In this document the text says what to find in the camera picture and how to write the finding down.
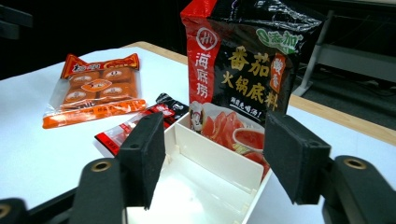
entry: wooden table edge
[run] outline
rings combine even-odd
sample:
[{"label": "wooden table edge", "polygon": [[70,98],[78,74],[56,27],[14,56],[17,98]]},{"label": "wooden table edge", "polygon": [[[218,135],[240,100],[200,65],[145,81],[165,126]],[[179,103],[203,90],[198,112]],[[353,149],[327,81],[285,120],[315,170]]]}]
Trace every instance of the wooden table edge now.
[{"label": "wooden table edge", "polygon": [[[165,58],[174,60],[179,63],[187,64],[188,62],[187,56],[173,52],[172,50],[169,49],[158,47],[148,42],[139,41],[127,45],[123,48],[130,48],[130,47],[139,47],[141,49],[151,51],[153,53],[159,54]],[[321,105],[306,100],[296,95],[291,95],[289,104],[296,108],[302,109],[308,113],[311,113],[313,115],[330,120],[332,122],[343,125],[357,132],[364,133],[368,136],[372,136],[373,138],[376,138],[378,140],[396,146],[395,130],[372,123],[365,119],[360,119],[352,115],[348,115],[347,113],[332,109],[330,107],[327,107],[326,105]]]}]

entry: food packet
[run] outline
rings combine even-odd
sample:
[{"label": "food packet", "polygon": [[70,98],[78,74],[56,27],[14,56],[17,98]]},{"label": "food packet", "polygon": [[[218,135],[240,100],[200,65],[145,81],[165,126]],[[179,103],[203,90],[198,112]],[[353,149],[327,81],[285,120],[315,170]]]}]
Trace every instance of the food packet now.
[{"label": "food packet", "polygon": [[180,16],[191,129],[260,163],[265,175],[266,112],[286,114],[304,45],[325,17],[284,0],[192,0]]},{"label": "food packet", "polygon": [[139,120],[143,117],[156,113],[163,112],[163,127],[167,129],[178,119],[183,117],[187,112],[189,112],[189,107],[183,103],[173,99],[166,93],[161,93],[156,99],[156,105],[148,107],[147,109],[140,111],[131,119],[123,122],[122,124],[115,126],[107,131],[99,133],[95,138],[116,156],[120,151],[120,146],[137,125]]},{"label": "food packet", "polygon": [[50,129],[145,109],[136,53],[123,59],[86,63],[68,54],[43,116]]}]

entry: orange snack package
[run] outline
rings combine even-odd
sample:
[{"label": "orange snack package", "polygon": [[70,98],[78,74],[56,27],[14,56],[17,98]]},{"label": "orange snack package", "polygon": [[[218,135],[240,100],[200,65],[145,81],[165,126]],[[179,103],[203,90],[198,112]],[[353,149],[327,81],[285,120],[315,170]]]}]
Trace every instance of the orange snack package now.
[{"label": "orange snack package", "polygon": [[50,129],[146,109],[140,98],[136,53],[105,62],[86,63],[68,54],[43,116]]}]

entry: metal leg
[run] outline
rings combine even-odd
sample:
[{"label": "metal leg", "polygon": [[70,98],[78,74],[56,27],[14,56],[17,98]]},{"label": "metal leg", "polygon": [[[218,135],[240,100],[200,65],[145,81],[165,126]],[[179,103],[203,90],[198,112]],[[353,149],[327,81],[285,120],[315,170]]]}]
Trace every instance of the metal leg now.
[{"label": "metal leg", "polygon": [[332,21],[332,15],[334,14],[333,10],[329,10],[327,14],[327,20],[324,22],[323,27],[320,31],[320,35],[316,45],[314,46],[314,50],[312,51],[311,58],[309,59],[308,66],[306,67],[305,74],[303,77],[303,81],[300,86],[294,90],[292,94],[297,96],[302,96],[311,86],[312,81],[309,81],[311,78],[312,72],[314,71],[315,65],[318,61],[318,56],[320,54],[321,45],[323,44],[324,37],[329,29],[329,25]]}]

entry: snack tray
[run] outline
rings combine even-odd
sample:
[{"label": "snack tray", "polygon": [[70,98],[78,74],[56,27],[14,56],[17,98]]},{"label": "snack tray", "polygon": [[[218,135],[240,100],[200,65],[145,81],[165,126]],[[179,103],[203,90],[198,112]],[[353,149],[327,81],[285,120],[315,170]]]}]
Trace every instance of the snack tray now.
[{"label": "snack tray", "polygon": [[247,223],[272,170],[190,130],[186,114],[165,130],[166,157],[149,210],[128,223]]}]

